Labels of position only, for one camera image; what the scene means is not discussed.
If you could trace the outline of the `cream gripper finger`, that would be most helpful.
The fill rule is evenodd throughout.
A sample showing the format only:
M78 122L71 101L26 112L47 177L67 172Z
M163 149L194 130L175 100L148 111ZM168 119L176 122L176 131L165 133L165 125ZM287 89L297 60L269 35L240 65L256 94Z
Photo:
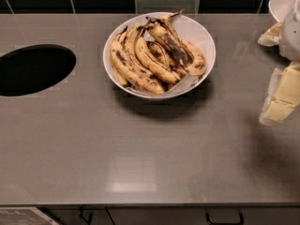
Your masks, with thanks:
M283 22L277 22L272 27L270 27L258 38L258 43L265 47L272 47L278 45L282 24Z
M288 118L300 105L300 62L291 61L284 69L275 68L262 105L260 123L275 126Z

